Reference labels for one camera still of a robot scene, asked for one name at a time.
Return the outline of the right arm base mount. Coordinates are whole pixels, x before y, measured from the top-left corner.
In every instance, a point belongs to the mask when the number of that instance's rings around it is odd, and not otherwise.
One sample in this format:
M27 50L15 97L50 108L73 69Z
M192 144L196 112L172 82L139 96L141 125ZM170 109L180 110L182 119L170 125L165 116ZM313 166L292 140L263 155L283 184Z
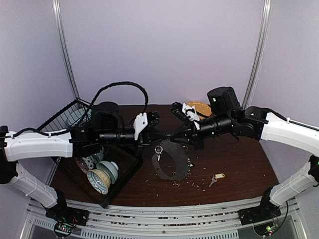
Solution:
M254 232L262 237L270 237L280 227L279 216L281 211L279 207L256 206L247 209L241 209L238 212L241 225L253 224Z

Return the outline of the silver key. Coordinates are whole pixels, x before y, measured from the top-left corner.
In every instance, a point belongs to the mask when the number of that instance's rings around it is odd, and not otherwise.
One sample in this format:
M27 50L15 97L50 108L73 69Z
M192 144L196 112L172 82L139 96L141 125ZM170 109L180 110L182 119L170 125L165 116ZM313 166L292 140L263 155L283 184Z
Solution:
M156 155L157 155L157 161L160 161L162 152L163 152L163 147L162 147L161 145L157 145L157 146L155 147L155 153L156 153Z

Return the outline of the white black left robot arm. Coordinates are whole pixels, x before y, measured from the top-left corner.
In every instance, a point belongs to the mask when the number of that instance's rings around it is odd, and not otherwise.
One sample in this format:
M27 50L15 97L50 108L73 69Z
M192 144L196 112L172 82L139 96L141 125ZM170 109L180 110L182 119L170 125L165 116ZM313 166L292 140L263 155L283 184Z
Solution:
M45 185L28 173L18 160L27 158L90 156L104 145L132 146L135 154L158 140L168 138L155 128L157 112L143 112L135 117L133 127L126 127L114 102L102 102L90 109L91 118L79 128L52 132L33 129L9 131L0 128L0 182L13 184L27 196L37 200L53 216L67 221L72 216L64 194Z

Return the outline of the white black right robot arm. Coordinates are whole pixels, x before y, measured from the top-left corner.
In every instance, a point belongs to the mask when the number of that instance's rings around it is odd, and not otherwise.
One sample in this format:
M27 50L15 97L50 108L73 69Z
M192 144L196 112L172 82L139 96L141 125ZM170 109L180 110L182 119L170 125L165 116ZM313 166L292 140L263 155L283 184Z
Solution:
M196 109L175 102L171 112L184 123L170 136L173 142L203 149L206 138L231 134L255 140L290 145L311 153L308 162L284 182L267 189L256 207L241 209L242 225L257 223L280 215L280 206L309 187L319 185L319 129L290 120L269 108L242 109L232 87L219 87L207 93L212 115L200 120Z

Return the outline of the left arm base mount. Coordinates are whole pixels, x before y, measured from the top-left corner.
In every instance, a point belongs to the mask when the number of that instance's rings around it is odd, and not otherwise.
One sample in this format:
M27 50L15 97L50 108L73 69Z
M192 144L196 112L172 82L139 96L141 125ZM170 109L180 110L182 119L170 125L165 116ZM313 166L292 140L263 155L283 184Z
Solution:
M67 207L67 210L63 212L47 208L45 211L46 217L56 221L53 232L59 239L64 239L79 231L78 226L86 226L89 217L89 211L71 207Z

